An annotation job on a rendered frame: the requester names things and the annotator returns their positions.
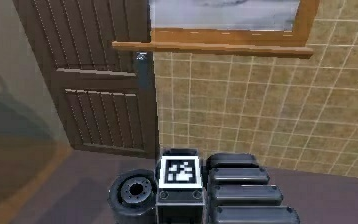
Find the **orange wood framed window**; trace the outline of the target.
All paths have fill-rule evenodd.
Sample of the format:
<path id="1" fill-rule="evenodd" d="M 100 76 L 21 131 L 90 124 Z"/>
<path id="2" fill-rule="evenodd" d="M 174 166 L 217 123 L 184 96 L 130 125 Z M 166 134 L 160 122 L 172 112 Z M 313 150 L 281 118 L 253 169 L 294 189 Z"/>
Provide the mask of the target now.
<path id="1" fill-rule="evenodd" d="M 301 0 L 291 31 L 153 28 L 149 42 L 113 41 L 120 51 L 309 59 L 306 46 L 320 0 Z"/>

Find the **dark brown slatted room door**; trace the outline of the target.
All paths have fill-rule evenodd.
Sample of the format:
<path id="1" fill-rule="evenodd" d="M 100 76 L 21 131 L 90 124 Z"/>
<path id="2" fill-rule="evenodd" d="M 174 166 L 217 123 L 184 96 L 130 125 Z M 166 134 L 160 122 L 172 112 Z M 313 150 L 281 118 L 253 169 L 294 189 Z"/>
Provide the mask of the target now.
<path id="1" fill-rule="evenodd" d="M 149 0 L 12 0 L 70 145 L 155 159 L 158 117 L 140 89 L 135 51 L 113 41 L 150 41 Z"/>

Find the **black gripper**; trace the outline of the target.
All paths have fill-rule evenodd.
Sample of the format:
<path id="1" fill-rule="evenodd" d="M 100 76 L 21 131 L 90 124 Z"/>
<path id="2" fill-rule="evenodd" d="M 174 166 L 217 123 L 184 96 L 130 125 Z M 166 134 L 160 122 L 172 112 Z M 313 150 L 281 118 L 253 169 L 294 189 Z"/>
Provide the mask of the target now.
<path id="1" fill-rule="evenodd" d="M 154 172 L 136 169 L 121 174 L 108 190 L 115 224 L 156 224 Z"/>

